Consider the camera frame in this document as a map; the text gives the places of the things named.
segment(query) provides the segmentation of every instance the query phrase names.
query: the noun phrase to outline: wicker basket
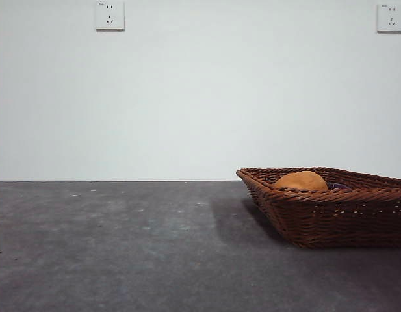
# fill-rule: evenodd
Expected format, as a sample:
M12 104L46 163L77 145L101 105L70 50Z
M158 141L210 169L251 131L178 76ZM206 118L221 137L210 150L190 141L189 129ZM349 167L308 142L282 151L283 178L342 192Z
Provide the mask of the wicker basket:
M275 189L285 174L310 170L351 189ZM401 247L401 179L331 168L241 169L254 202L288 241L300 247Z

